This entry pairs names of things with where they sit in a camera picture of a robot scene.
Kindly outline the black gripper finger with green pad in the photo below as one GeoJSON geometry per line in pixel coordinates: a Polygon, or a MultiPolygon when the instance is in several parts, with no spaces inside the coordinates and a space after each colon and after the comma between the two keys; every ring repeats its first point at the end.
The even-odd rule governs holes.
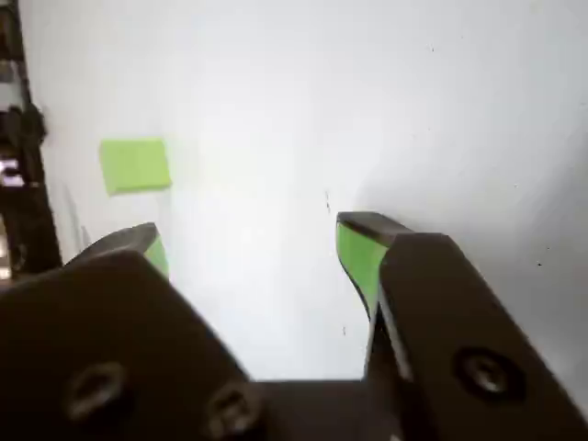
{"type": "Polygon", "coordinates": [[[225,344],[135,250],[1,293],[4,440],[261,440],[264,420],[225,344]]]}
{"type": "Polygon", "coordinates": [[[584,440],[570,395],[447,235],[372,211],[336,218],[371,324],[367,371],[395,365],[402,440],[584,440]]]}

